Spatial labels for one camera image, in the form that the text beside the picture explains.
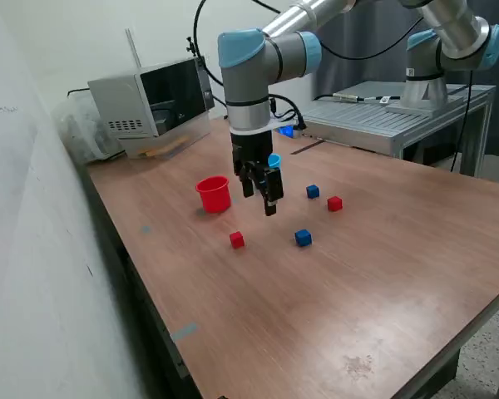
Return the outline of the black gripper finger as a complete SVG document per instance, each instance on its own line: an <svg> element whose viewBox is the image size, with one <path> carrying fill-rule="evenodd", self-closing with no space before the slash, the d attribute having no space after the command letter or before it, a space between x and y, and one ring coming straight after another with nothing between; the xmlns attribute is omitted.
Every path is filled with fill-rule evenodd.
<svg viewBox="0 0 499 399"><path fill-rule="evenodd" d="M255 167L252 163L242 163L238 176L242 185L243 196L249 198L254 195Z"/></svg>
<svg viewBox="0 0 499 399"><path fill-rule="evenodd" d="M277 202L284 198L281 170L257 164L255 167L255 185L263 197L265 215L274 215Z"/></svg>

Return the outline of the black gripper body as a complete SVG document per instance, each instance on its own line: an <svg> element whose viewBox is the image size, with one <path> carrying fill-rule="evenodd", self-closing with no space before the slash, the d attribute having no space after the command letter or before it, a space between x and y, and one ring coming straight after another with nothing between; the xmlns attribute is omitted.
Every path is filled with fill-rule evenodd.
<svg viewBox="0 0 499 399"><path fill-rule="evenodd" d="M247 162L269 166L269 156L273 152L271 131L263 131L253 135L230 134L234 172L239 174Z"/></svg>

